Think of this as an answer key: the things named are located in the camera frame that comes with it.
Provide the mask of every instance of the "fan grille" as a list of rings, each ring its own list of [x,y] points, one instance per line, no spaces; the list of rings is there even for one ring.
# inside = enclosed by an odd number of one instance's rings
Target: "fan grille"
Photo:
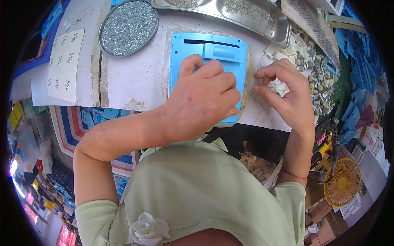
[[[330,177],[328,170],[325,181]],[[352,159],[343,158],[336,161],[333,178],[324,184],[324,196],[335,207],[348,204],[359,191],[361,174],[359,165]]]

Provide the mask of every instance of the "left hand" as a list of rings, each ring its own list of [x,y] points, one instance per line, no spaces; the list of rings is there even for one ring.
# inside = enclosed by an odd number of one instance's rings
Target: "left hand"
[[[206,64],[200,55],[183,59],[179,77],[167,102],[159,107],[159,120],[171,142],[197,138],[219,121],[239,114],[241,98],[232,72],[218,60]]]

